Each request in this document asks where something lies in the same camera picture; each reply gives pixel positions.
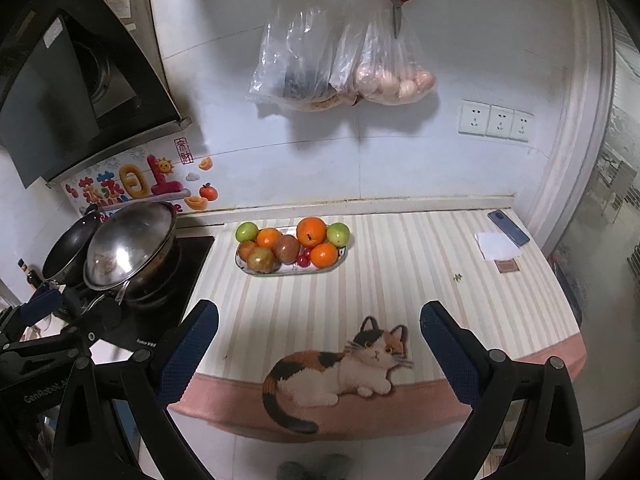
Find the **brown orange round fruit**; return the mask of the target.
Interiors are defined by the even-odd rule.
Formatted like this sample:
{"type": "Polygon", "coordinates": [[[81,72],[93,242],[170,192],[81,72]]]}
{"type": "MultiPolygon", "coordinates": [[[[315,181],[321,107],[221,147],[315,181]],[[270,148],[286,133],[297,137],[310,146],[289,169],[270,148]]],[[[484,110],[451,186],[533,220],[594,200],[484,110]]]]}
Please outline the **brown orange round fruit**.
{"type": "Polygon", "coordinates": [[[250,253],[256,247],[257,247],[257,244],[254,242],[254,240],[246,240],[245,242],[242,242],[241,244],[239,244],[239,247],[238,247],[239,258],[242,261],[247,262],[248,257],[250,256],[250,253]]]}

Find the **brown green round fruit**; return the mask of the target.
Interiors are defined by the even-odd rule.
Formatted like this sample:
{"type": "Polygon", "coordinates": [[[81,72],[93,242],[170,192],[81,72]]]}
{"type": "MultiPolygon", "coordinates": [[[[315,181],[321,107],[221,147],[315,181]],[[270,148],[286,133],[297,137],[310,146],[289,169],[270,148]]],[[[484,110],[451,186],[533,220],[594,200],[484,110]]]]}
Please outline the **brown green round fruit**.
{"type": "Polygon", "coordinates": [[[268,247],[254,247],[246,258],[248,268],[256,273],[269,274],[280,266],[278,258],[268,247]]]}

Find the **green apple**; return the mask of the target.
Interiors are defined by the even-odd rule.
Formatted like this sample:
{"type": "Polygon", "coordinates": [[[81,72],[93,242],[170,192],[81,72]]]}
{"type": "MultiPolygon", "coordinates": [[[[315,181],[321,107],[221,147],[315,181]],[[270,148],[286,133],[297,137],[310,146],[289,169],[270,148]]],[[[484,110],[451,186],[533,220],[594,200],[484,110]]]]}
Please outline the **green apple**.
{"type": "Polygon", "coordinates": [[[256,240],[258,233],[259,228],[256,223],[245,221],[238,225],[234,237],[239,243],[252,242],[256,240]]]}
{"type": "Polygon", "coordinates": [[[326,240],[337,248],[346,247],[350,240],[350,229],[343,222],[334,222],[326,229],[326,240]]]}

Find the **small orange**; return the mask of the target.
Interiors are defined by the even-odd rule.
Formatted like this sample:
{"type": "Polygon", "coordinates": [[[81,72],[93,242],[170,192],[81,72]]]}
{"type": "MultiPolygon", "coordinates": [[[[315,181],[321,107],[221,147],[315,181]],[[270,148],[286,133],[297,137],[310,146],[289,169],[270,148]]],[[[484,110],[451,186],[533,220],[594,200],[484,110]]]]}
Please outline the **small orange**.
{"type": "Polygon", "coordinates": [[[258,247],[271,248],[282,233],[275,228],[261,229],[255,238],[258,247]]]}
{"type": "Polygon", "coordinates": [[[333,266],[338,259],[338,249],[329,242],[324,242],[311,249],[310,262],[318,269],[333,266]]]}

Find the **dark red round fruit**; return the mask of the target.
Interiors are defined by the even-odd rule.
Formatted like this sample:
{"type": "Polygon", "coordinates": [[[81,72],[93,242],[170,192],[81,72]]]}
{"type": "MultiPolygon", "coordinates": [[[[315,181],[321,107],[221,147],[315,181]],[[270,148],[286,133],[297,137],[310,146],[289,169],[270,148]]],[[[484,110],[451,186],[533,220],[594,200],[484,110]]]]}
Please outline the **dark red round fruit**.
{"type": "Polygon", "coordinates": [[[282,264],[290,266],[296,263],[300,244],[294,235],[281,235],[271,247],[272,252],[282,264]]]}

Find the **large orange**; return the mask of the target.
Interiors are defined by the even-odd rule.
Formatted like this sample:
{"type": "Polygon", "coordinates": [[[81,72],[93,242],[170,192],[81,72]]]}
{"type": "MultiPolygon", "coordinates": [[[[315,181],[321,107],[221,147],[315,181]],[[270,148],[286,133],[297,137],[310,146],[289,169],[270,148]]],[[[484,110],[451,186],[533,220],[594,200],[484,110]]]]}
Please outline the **large orange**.
{"type": "Polygon", "coordinates": [[[296,237],[305,248],[314,248],[326,240],[326,222],[318,217],[303,218],[296,226],[296,237]]]}

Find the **black induction cooktop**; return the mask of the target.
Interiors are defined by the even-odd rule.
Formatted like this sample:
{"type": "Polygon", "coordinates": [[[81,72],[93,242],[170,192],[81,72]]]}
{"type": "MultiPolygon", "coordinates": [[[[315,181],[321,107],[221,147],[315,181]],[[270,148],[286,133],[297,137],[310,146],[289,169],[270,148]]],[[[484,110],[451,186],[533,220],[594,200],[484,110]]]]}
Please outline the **black induction cooktop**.
{"type": "Polygon", "coordinates": [[[178,237],[145,284],[126,292],[120,322],[103,339],[129,351],[152,348],[181,322],[210,248],[211,236],[178,237]]]}

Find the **dark sauce bottle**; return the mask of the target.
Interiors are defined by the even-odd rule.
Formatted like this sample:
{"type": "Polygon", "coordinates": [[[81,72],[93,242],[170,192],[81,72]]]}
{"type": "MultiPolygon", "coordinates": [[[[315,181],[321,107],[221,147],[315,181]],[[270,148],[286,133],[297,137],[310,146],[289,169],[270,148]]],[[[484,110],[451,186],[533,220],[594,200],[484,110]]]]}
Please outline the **dark sauce bottle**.
{"type": "Polygon", "coordinates": [[[40,276],[37,270],[29,266],[23,259],[18,260],[17,265],[23,271],[27,283],[32,286],[33,289],[37,290],[41,287],[44,289],[48,288],[47,282],[40,276]]]}

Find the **black frying pan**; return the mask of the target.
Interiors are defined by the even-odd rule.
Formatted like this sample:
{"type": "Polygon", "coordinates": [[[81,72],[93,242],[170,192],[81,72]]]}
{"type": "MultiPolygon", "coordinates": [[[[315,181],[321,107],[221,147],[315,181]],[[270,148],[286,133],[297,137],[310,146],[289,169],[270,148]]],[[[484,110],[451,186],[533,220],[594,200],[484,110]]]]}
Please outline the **black frying pan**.
{"type": "Polygon", "coordinates": [[[43,279],[68,286],[79,283],[89,244],[100,225],[101,211],[93,204],[53,245],[42,266],[43,279]]]}

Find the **steel wok lid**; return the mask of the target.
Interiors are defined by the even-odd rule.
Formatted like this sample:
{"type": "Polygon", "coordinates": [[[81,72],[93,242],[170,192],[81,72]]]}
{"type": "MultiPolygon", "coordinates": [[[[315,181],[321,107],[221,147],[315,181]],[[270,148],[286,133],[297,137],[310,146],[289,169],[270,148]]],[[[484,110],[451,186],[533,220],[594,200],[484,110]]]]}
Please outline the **steel wok lid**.
{"type": "Polygon", "coordinates": [[[130,204],[115,212],[89,244],[84,282],[97,292],[124,296],[142,272],[164,260],[174,244],[177,214],[171,204],[130,204]]]}

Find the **small brown card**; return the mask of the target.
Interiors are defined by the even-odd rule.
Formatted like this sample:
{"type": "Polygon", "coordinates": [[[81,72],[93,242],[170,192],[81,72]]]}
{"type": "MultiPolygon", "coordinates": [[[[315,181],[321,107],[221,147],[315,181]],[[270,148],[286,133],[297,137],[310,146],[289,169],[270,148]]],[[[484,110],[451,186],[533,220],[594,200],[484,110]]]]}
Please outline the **small brown card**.
{"type": "Polygon", "coordinates": [[[496,260],[495,265],[498,272],[501,274],[514,273],[520,270],[520,267],[518,266],[518,263],[515,259],[496,260]]]}

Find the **white paper sheet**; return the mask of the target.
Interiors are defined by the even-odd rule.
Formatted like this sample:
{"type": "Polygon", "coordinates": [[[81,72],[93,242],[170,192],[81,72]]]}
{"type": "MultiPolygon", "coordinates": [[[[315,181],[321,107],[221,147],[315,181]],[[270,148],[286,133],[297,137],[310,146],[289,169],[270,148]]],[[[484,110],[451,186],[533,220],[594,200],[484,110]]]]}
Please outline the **white paper sheet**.
{"type": "Polygon", "coordinates": [[[485,260],[508,261],[521,255],[521,248],[516,246],[506,234],[480,232],[474,237],[485,260]]]}

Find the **blue smartphone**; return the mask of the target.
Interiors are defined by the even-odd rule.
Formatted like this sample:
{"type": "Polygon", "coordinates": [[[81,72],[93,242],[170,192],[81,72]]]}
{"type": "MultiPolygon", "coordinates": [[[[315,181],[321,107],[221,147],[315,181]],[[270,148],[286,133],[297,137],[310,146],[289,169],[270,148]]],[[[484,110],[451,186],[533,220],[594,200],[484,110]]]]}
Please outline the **blue smartphone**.
{"type": "Polygon", "coordinates": [[[504,211],[488,212],[487,217],[515,246],[523,247],[530,242],[529,236],[504,211]]]}

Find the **black range hood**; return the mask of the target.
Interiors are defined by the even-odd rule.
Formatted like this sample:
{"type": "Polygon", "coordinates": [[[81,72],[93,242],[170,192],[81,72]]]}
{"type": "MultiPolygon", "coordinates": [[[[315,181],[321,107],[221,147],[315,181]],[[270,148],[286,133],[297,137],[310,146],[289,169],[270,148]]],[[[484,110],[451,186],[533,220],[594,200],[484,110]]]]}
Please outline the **black range hood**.
{"type": "Polygon", "coordinates": [[[24,186],[188,123],[105,0],[1,0],[1,146],[24,186]]]}

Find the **plastic bag dark contents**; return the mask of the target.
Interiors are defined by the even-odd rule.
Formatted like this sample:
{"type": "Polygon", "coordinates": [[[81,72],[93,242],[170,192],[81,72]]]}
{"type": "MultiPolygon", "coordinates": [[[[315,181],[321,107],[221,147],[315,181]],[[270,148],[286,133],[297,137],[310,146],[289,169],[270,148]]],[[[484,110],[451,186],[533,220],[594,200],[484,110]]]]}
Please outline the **plastic bag dark contents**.
{"type": "Polygon", "coordinates": [[[335,0],[272,0],[248,98],[298,112],[340,104],[331,76],[342,25],[335,0]]]}

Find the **plastic bag of eggs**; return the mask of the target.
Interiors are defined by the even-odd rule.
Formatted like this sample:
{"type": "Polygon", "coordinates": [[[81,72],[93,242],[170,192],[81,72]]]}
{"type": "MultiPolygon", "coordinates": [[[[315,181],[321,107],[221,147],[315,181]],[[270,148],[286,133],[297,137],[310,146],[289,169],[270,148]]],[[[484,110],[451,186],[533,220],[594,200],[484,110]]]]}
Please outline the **plastic bag of eggs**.
{"type": "Polygon", "coordinates": [[[421,101],[436,86],[423,66],[424,52],[414,30],[394,31],[389,6],[348,18],[335,48],[330,85],[340,101],[385,106],[421,101]]]}

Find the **colourful wall sticker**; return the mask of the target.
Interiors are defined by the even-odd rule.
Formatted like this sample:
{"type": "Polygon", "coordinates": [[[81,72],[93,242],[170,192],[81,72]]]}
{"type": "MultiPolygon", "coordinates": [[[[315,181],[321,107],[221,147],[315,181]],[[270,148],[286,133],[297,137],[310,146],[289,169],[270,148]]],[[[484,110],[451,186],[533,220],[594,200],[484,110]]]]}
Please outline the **colourful wall sticker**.
{"type": "Polygon", "coordinates": [[[96,208],[107,218],[127,205],[157,202],[196,214],[219,198],[214,167],[202,136],[187,131],[126,148],[72,174],[61,188],[81,216],[96,208]]]}

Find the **white wall socket strip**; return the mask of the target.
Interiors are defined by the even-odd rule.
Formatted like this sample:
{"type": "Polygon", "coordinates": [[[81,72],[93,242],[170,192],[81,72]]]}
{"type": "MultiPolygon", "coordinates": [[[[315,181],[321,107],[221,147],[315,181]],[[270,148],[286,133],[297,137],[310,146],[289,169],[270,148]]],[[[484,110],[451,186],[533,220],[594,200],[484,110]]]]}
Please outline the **white wall socket strip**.
{"type": "Polygon", "coordinates": [[[533,114],[499,105],[461,102],[458,133],[528,143],[534,129],[533,114]]]}

